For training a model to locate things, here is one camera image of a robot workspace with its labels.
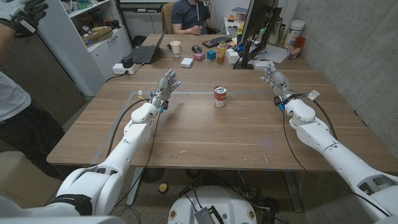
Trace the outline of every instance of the computer monitor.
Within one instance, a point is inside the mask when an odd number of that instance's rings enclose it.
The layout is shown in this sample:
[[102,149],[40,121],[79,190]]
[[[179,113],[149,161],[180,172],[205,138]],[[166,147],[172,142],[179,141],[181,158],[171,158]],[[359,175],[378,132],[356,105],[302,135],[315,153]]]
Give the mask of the computer monitor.
[[[282,8],[277,7],[279,0],[250,0],[246,22],[244,23],[241,42],[244,44],[242,62],[238,64],[240,69],[253,69],[248,62],[267,47],[267,40],[274,28]],[[262,28],[267,27],[258,46],[250,52],[251,37],[256,38]]]

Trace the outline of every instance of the power strip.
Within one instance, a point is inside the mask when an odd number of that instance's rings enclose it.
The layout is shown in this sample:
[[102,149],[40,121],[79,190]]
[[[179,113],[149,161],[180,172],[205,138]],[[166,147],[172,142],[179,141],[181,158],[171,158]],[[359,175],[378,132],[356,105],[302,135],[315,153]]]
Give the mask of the power strip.
[[134,64],[131,68],[124,68],[122,63],[116,63],[112,69],[115,74],[124,74],[126,71],[129,72],[128,74],[134,74],[140,66],[140,64]]

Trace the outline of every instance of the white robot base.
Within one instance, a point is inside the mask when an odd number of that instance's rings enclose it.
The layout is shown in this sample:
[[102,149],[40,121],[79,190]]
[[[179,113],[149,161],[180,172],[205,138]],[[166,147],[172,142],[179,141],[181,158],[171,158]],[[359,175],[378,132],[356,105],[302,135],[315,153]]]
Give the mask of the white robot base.
[[[200,211],[202,208],[211,208],[211,206],[214,206],[220,215],[218,218],[221,217],[225,224],[257,223],[252,205],[238,193],[219,186],[202,186],[195,188],[195,192],[197,197],[191,190],[186,193],[187,196],[183,195],[174,202],[170,209],[168,224],[196,224],[198,222],[195,218],[195,209]],[[211,217],[215,223],[219,223],[214,212],[211,213]]]

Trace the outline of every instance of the blue cube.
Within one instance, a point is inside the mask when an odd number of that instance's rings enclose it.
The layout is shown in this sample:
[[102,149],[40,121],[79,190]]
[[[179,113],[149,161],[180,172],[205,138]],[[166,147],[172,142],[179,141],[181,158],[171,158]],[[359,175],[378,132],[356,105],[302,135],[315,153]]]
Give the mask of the blue cube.
[[216,52],[214,50],[209,50],[207,52],[207,59],[208,60],[216,60]]

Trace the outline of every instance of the white cup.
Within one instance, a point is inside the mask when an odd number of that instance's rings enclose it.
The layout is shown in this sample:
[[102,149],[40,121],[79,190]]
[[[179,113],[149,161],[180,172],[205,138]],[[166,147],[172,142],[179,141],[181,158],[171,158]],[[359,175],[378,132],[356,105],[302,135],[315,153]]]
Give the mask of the white cup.
[[171,41],[170,45],[172,46],[172,51],[173,51],[174,57],[181,56],[181,42],[179,42],[177,40]]

